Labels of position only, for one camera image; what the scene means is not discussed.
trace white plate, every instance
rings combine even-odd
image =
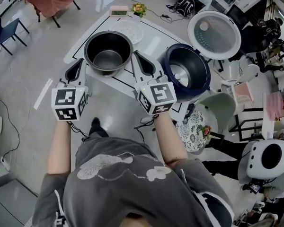
[[[124,34],[133,44],[139,43],[143,38],[143,31],[139,24],[130,20],[120,20],[114,23],[109,30]]]

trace shoe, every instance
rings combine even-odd
[[[0,116],[0,134],[2,133],[2,117]]]
[[[94,124],[100,125],[100,120],[99,120],[97,117],[95,117],[95,118],[93,119],[93,121],[91,122],[91,126],[93,126]]]

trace black inner pot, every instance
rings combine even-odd
[[[202,60],[187,48],[173,50],[169,57],[169,64],[177,65],[186,72],[187,88],[200,89],[207,81],[207,72]]]
[[[132,47],[122,34],[107,31],[92,37],[84,53],[88,63],[99,70],[116,70],[130,60]]]

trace desk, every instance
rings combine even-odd
[[[84,58],[84,46],[86,41],[95,33],[109,30],[111,25],[120,19],[132,19],[131,15],[128,17],[110,17],[109,12],[104,14],[93,26],[91,26],[85,34],[77,41],[77,43],[71,48],[71,50],[64,57],[65,63],[71,63],[73,60],[78,58]],[[158,58],[168,47],[173,44],[183,43],[187,44],[185,41],[176,37],[169,31],[163,29],[162,27],[148,21],[147,19],[141,19],[139,22],[141,28],[143,29],[144,37],[138,43],[133,45],[133,50],[139,50],[146,53],[149,56]],[[129,62],[125,69],[118,72],[117,75],[113,77],[103,77],[98,75],[93,71],[93,69],[88,65],[86,73],[99,80],[103,83],[117,89],[118,91],[127,94],[128,96],[135,98],[133,90],[135,79],[133,77],[132,64]],[[170,110],[170,117],[181,122],[184,120],[189,102],[176,103]]]

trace gray floor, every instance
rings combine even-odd
[[[180,18],[176,14],[171,14],[165,7],[176,0],[138,1],[145,3],[148,9],[154,10],[157,14],[169,14],[173,19]],[[50,106],[50,90],[37,110],[33,108],[36,99],[49,78],[54,80],[50,88],[55,86],[59,71],[64,67],[63,58],[68,50],[111,5],[131,6],[133,3],[129,0],[76,0],[76,2],[81,7],[80,11],[71,4],[67,10],[58,15],[61,28],[57,28],[51,19],[44,17],[41,17],[41,22],[38,23],[32,5],[24,4],[23,1],[14,4],[3,17],[4,23],[19,17],[30,31],[27,35],[26,32],[22,32],[21,27],[17,29],[20,38],[28,45],[27,48],[20,42],[9,40],[6,42],[6,47],[14,55],[10,56],[4,50],[0,52],[0,99],[9,107],[9,116],[15,126],[20,130],[24,127],[20,134],[19,149],[12,153],[11,169],[35,192],[40,190],[56,121]],[[146,18],[188,41],[189,20],[184,19],[169,24],[150,11],[147,12]],[[230,67],[226,67],[225,72],[221,74],[226,79],[230,77]],[[212,72],[213,88],[219,88],[220,80],[221,77]],[[1,103],[0,115],[4,119],[3,133],[0,135],[0,156],[2,156],[11,146],[14,148],[17,145],[18,139]],[[140,119],[146,116],[142,107],[132,98],[97,80],[93,81],[93,96],[83,111],[84,120],[76,125],[84,132],[88,132],[90,122],[95,116],[100,118],[103,127],[110,135],[141,141],[134,127],[138,126]],[[142,128],[145,141],[155,153],[160,155],[155,133],[151,129],[152,127]],[[81,136],[73,133],[72,159],[80,144]],[[216,153],[215,150],[204,151],[203,157],[206,156],[216,156],[221,160],[228,159],[223,154]],[[240,191],[238,182],[223,176],[218,176],[217,180],[230,195],[234,205],[240,202],[245,203],[235,210],[236,214],[254,203],[254,196]]]

